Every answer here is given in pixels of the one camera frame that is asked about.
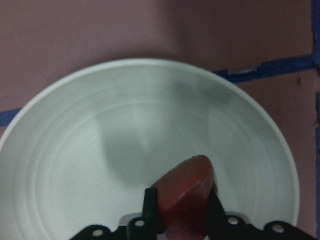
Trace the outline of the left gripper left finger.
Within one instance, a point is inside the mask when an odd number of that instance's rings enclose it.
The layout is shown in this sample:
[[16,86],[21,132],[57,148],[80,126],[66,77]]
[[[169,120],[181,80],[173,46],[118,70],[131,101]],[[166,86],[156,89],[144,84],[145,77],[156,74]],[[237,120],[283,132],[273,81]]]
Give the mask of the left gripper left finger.
[[156,220],[158,215],[158,191],[156,188],[148,188],[144,192],[142,216],[145,219]]

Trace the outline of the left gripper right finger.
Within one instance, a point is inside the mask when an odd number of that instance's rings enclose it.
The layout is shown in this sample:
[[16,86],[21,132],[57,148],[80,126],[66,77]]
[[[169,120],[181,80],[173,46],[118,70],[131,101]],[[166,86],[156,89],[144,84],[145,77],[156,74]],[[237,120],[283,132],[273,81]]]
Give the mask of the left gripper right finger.
[[207,201],[207,219],[225,220],[226,212],[214,188],[211,189]]

